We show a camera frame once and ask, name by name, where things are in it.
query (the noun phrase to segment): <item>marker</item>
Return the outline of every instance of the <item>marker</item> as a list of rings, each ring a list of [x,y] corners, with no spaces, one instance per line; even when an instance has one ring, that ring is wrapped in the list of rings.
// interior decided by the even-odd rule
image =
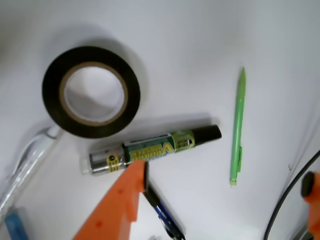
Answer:
[[[221,138],[217,125],[129,141],[92,152],[80,160],[83,174],[99,176],[127,168],[136,160],[151,161]]]
[[[244,116],[246,95],[246,73],[245,68],[242,69],[238,88],[236,93],[236,106],[233,128],[233,146],[232,146],[232,160],[231,160],[231,176],[230,185],[237,185],[237,175],[241,171],[242,147],[241,147],[241,128]]]

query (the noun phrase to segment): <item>blue object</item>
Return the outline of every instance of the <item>blue object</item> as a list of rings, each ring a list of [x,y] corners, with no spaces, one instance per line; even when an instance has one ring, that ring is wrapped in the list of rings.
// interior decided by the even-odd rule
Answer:
[[[20,217],[17,214],[13,213],[7,216],[4,222],[11,240],[29,240]]]
[[[178,227],[178,224],[174,221],[166,206],[161,202],[151,184],[149,184],[147,190],[143,194],[157,212],[166,233],[174,240],[186,240],[184,234]]]

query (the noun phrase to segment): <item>pencil clip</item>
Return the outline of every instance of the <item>pencil clip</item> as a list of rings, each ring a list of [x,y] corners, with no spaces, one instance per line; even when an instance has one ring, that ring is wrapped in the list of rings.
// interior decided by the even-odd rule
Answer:
[[[239,149],[239,161],[238,161],[238,168],[237,168],[238,173],[241,172],[241,160],[242,160],[242,146],[240,146],[240,149]]]

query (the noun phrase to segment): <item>pen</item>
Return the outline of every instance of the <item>pen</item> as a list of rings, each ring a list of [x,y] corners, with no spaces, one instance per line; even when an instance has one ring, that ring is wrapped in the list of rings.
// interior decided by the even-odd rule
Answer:
[[[237,185],[237,175],[241,171],[242,161],[242,147],[241,141],[241,128],[242,120],[244,116],[245,107],[245,95],[246,95],[246,72],[245,68],[242,68],[240,79],[238,82],[237,93],[236,93],[236,106],[234,116],[234,127],[233,127],[233,145],[232,145],[232,160],[231,160],[231,176],[230,185]]]
[[[174,221],[168,209],[160,200],[150,183],[143,194],[157,212],[167,234],[174,240],[186,240],[184,234],[178,227],[178,224]]]
[[[15,204],[17,197],[50,153],[60,136],[60,132],[61,129],[57,125],[52,126],[46,133],[36,135],[22,149],[14,171],[0,194],[0,225],[10,208]]]

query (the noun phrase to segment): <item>blue pen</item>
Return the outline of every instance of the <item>blue pen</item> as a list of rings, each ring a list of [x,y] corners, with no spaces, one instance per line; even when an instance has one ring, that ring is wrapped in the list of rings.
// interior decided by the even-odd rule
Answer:
[[[163,202],[161,202],[159,196],[150,183],[143,194],[157,212],[167,234],[174,240],[186,240],[184,234],[178,227],[178,224],[174,221]]]

